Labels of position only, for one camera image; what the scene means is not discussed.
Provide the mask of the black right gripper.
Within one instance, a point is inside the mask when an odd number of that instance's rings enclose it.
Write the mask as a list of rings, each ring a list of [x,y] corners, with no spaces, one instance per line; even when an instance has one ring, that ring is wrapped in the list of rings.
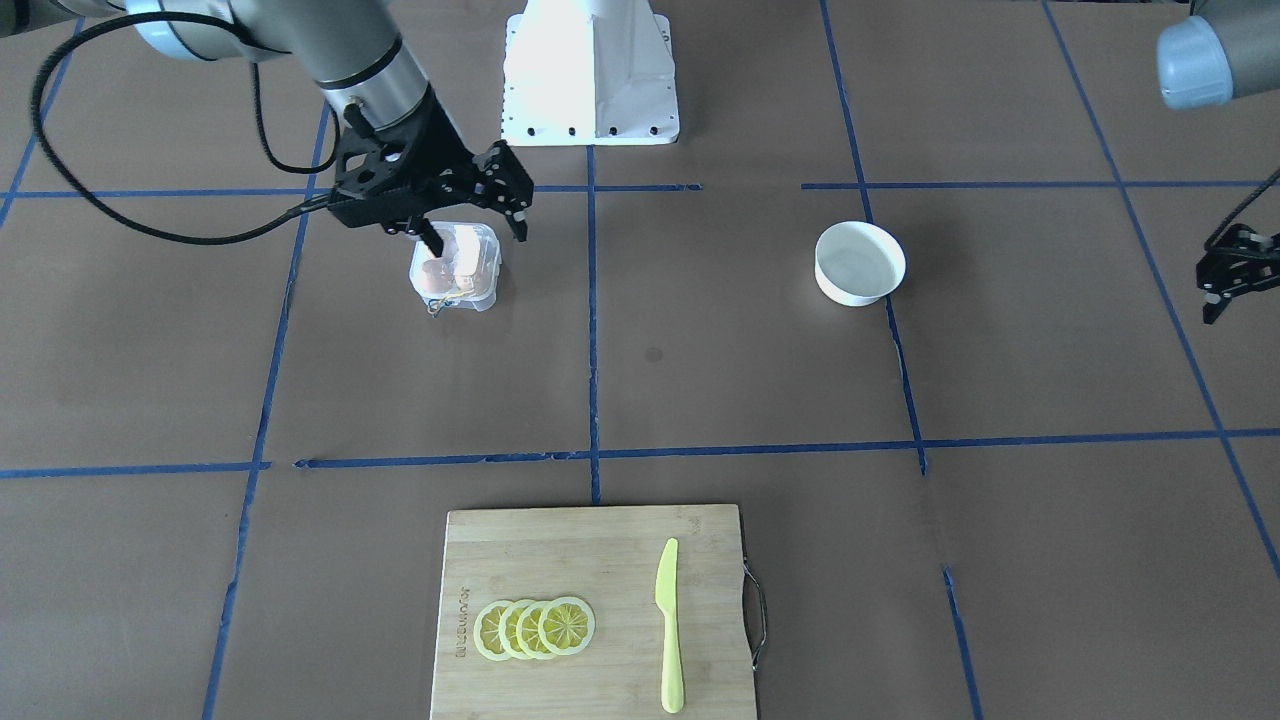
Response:
[[[518,243],[529,240],[532,178],[504,140],[474,156],[433,86],[385,128],[385,165],[384,232],[415,238],[430,258],[444,255],[445,241],[426,215],[468,202],[500,214]]]

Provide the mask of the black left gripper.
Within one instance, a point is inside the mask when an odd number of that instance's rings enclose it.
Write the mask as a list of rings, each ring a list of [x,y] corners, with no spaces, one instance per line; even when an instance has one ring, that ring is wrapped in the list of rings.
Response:
[[[1251,283],[1277,283],[1277,236],[1262,234],[1248,225],[1228,228],[1228,241],[1206,246],[1196,264],[1196,283],[1203,291],[1201,319],[1212,325],[1225,313],[1235,293]]]

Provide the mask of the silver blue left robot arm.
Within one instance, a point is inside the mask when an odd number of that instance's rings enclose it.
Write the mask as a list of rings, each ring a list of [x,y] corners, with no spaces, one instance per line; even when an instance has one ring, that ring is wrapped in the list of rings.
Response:
[[[1156,49],[1158,88],[1172,110],[1222,106],[1279,87],[1276,1],[1192,1],[1189,15],[1167,27]],[[1277,287],[1277,236],[1239,220],[1277,186],[1276,170],[1260,182],[1204,241],[1196,283],[1204,295],[1206,325],[1248,293]]]

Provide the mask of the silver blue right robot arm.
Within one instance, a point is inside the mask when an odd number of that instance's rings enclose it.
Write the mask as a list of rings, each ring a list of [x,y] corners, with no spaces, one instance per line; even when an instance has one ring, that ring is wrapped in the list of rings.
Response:
[[[29,122],[54,169],[91,206],[116,223],[160,240],[225,246],[255,240],[317,210],[342,225],[380,225],[411,234],[431,251],[443,242],[429,214],[472,205],[500,214],[520,242],[529,236],[535,184],[511,146],[499,140],[471,152],[383,1],[128,1],[114,17],[105,3],[87,14],[101,22],[56,46],[29,92]],[[55,151],[41,108],[56,68],[88,41],[136,27],[160,53],[215,61],[293,56],[323,92],[338,124],[332,190],[251,231],[197,237],[160,231],[108,206]]]

